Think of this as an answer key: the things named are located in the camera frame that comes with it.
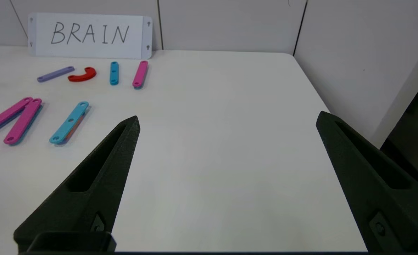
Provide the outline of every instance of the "screw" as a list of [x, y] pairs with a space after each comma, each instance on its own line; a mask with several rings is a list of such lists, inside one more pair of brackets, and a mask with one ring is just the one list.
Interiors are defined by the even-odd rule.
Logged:
[[379, 222], [376, 223], [376, 231], [379, 235], [381, 236], [385, 236], [385, 228], [382, 224], [380, 224]]

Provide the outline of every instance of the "white paper sign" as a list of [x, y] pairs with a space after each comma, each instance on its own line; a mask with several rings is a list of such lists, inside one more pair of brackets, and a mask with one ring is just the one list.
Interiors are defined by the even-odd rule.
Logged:
[[28, 47], [34, 56], [148, 59], [152, 19], [146, 16], [31, 13]]

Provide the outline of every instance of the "red curved piece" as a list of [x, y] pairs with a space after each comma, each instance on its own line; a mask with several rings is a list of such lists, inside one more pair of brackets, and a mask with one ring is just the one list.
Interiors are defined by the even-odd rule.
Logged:
[[71, 76], [68, 76], [68, 80], [71, 82], [83, 82], [83, 81], [87, 81], [89, 79], [94, 78], [94, 76], [97, 74], [95, 69], [92, 67], [86, 67], [84, 70], [86, 71], [86, 74], [71, 75]]

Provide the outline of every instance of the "wall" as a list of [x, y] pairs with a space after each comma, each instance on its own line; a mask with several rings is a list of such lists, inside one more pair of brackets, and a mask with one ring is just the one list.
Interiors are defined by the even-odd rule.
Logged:
[[9, 0], [0, 0], [0, 45], [26, 45], [27, 37]]
[[152, 17], [153, 50], [165, 48], [293, 53], [305, 2], [0, 0], [0, 45], [26, 46], [27, 16], [31, 12], [96, 13]]
[[305, 0], [160, 0], [165, 50], [292, 54]]
[[380, 147], [418, 91], [418, 0], [309, 0], [295, 58], [327, 108]]

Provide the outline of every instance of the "purple plastic stick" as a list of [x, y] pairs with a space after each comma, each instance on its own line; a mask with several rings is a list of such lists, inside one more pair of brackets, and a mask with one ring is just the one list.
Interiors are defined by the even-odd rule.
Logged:
[[49, 74], [45, 74], [44, 76], [40, 76], [40, 77], [37, 78], [37, 81], [38, 82], [46, 82], [47, 80], [54, 79], [56, 77], [59, 77], [61, 75], [64, 75], [64, 74], [67, 74], [67, 73], [70, 73], [70, 72], [73, 72], [73, 71], [75, 71], [75, 68], [73, 68], [73, 66], [67, 66], [66, 68], [54, 71], [53, 73], [49, 73]]

